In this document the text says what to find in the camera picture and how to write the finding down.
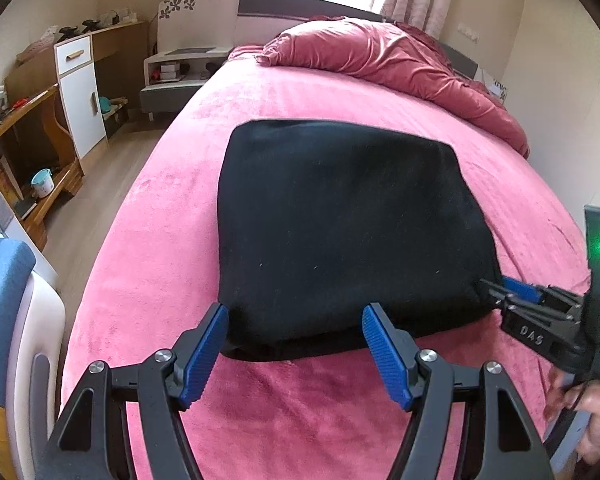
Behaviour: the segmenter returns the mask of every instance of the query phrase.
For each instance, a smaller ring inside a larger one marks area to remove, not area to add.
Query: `chair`
[[[51,264],[42,255],[40,250],[35,246],[27,232],[22,227],[22,224],[15,217],[15,213],[9,203],[0,193],[0,237],[15,238],[26,243],[36,257],[36,265],[34,269],[51,287],[58,288],[58,274]]]
[[[0,237],[0,474],[34,480],[51,434],[64,305],[23,241]]]

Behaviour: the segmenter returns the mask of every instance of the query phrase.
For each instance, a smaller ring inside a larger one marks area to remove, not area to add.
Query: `drawer handle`
[[[72,52],[71,54],[68,54],[66,56],[66,60],[67,61],[71,61],[72,59],[80,57],[82,54],[84,54],[84,49],[76,50],[75,52]]]
[[[93,115],[100,113],[100,110],[98,110],[98,98],[96,97],[96,92],[91,92],[91,108],[93,108]]]

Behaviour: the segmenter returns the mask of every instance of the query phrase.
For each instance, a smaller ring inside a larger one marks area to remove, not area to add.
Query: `metal bolt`
[[[173,357],[173,353],[168,348],[163,348],[162,350],[158,350],[154,354],[154,357],[155,357],[155,360],[158,361],[159,363],[165,363],[169,359],[171,359],[171,357]]]
[[[438,354],[436,354],[433,350],[421,350],[420,358],[427,363],[432,363],[438,358]]]
[[[502,371],[502,365],[496,361],[489,361],[487,363],[487,371],[490,374],[499,374]]]
[[[104,361],[94,361],[89,365],[90,374],[99,374],[104,370]]]

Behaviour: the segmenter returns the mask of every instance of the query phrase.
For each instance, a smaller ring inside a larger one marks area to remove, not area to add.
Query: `pink comforter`
[[[216,192],[235,126],[254,118],[343,120],[451,144],[494,233],[502,271],[578,292],[584,240],[534,170],[506,142],[434,104],[349,76],[229,61],[174,120],[110,229],[87,284],[62,380],[67,399],[89,362],[137,363],[195,326],[218,294]],[[498,329],[493,314],[419,341],[448,361],[501,361],[544,430],[547,364]],[[440,478],[452,476],[459,410]],[[219,357],[183,414],[206,480],[384,479],[408,416],[389,400],[368,350],[294,362]],[[138,410],[129,426],[138,478],[150,474]]]
[[[431,101],[508,142],[527,158],[520,124],[484,85],[456,76],[422,31],[355,18],[301,23],[264,46],[265,66],[299,66],[350,75]]]

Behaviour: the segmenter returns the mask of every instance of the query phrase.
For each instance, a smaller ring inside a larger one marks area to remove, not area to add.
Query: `bucket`
[[[51,170],[40,170],[31,179],[31,185],[36,195],[44,198],[54,190],[55,184],[51,179]]]

